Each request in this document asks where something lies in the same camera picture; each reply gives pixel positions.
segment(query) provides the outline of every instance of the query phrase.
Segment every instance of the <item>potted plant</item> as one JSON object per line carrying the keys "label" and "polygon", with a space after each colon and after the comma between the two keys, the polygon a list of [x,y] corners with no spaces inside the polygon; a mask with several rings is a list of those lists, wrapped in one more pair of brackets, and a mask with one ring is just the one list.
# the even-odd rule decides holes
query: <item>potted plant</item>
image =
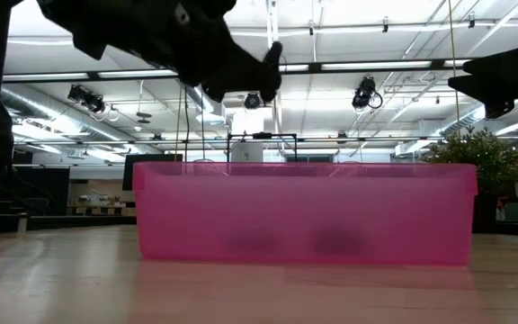
{"label": "potted plant", "polygon": [[473,232],[492,232],[499,194],[511,193],[518,182],[518,145],[498,139],[487,128],[475,131],[468,127],[462,135],[454,131],[433,144],[424,161],[477,166]]}

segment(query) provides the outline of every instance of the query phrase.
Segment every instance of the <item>plastic bin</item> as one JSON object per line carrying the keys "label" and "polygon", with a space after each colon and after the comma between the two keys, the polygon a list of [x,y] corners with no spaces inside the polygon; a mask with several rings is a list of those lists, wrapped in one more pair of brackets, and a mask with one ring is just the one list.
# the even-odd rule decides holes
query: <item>plastic bin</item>
{"label": "plastic bin", "polygon": [[141,162],[145,258],[464,266],[469,165]]}

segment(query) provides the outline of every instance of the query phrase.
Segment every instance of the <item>green plant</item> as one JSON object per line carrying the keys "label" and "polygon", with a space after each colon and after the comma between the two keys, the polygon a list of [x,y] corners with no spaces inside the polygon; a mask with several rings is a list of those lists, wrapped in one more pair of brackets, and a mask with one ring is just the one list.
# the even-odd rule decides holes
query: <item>green plant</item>
{"label": "green plant", "polygon": [[498,139],[487,128],[457,131],[431,146],[428,163],[461,163],[477,166],[480,193],[501,194],[518,181],[518,145]]}

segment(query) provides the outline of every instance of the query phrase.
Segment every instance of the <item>light fixture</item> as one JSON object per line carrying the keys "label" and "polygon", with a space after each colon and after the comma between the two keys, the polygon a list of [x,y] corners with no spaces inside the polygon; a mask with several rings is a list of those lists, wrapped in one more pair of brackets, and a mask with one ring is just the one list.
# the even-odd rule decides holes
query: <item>light fixture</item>
{"label": "light fixture", "polygon": [[465,63],[467,63],[469,61],[470,61],[470,59],[455,59],[454,61],[453,60],[447,60],[447,61],[445,61],[445,63],[443,63],[443,66],[446,67],[446,68],[451,68],[453,66],[453,64],[454,64],[455,67],[462,68],[463,64],[465,64]]}
{"label": "light fixture", "polygon": [[66,116],[57,116],[52,120],[43,119],[43,118],[32,118],[29,119],[30,122],[37,122],[38,124],[48,126],[51,129],[58,130],[64,132],[66,134],[80,134],[81,136],[86,136],[88,134],[81,133],[81,126],[77,125],[71,119]]}
{"label": "light fixture", "polygon": [[517,131],[518,130],[518,122],[516,124],[513,124],[511,126],[507,126],[503,128],[502,130],[498,130],[495,132],[496,136],[505,135],[506,133],[509,133],[511,131]]}
{"label": "light fixture", "polygon": [[100,149],[88,150],[87,153],[90,156],[94,157],[94,158],[99,158],[99,159],[110,161],[110,162],[123,162],[123,161],[125,161],[125,157],[122,157],[122,156],[119,156],[117,154],[113,154],[113,153],[110,153],[110,152],[105,152],[105,151],[100,150]]}
{"label": "light fixture", "polygon": [[154,69],[154,70],[138,70],[138,71],[113,71],[113,72],[99,72],[97,75],[100,78],[120,78],[120,77],[174,77],[177,74],[169,69]]}
{"label": "light fixture", "polygon": [[368,63],[334,63],[323,64],[322,68],[326,71],[345,70],[345,69],[377,69],[377,68],[428,68],[431,61],[392,61],[392,62],[368,62]]}
{"label": "light fixture", "polygon": [[40,149],[40,150],[43,150],[43,151],[46,151],[46,152],[49,152],[49,153],[61,154],[60,150],[58,150],[56,148],[53,148],[53,147],[51,147],[49,145],[39,145],[39,146],[28,145],[27,147],[32,148],[32,149]]}
{"label": "light fixture", "polygon": [[473,117],[478,119],[478,120],[482,120],[482,119],[485,119],[485,106],[482,105],[480,107],[478,107],[474,112],[473,112]]}
{"label": "light fixture", "polygon": [[68,137],[82,137],[82,136],[89,136],[88,132],[77,132],[77,133],[56,133],[57,135],[61,136],[68,136]]}
{"label": "light fixture", "polygon": [[41,74],[17,74],[4,76],[4,82],[29,82],[50,80],[85,80],[89,76],[86,73],[41,73]]}
{"label": "light fixture", "polygon": [[300,71],[308,71],[309,65],[307,64],[289,64],[279,66],[279,70],[281,72],[300,72]]}
{"label": "light fixture", "polygon": [[31,126],[29,124],[24,125],[14,125],[12,126],[12,132],[14,134],[18,134],[24,136],[26,138],[35,139],[35,140],[65,140],[69,141],[69,139],[61,136],[60,133],[52,133],[50,131],[46,131],[44,129]]}

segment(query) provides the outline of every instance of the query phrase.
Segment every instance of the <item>desk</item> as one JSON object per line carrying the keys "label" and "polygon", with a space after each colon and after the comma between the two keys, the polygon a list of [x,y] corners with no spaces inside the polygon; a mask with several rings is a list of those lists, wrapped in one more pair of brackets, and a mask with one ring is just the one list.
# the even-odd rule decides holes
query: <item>desk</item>
{"label": "desk", "polygon": [[67,215],[73,216],[136,216],[135,208],[110,205],[69,205]]}
{"label": "desk", "polygon": [[469,269],[150,262],[134,226],[0,235],[0,323],[518,323],[518,237]]}

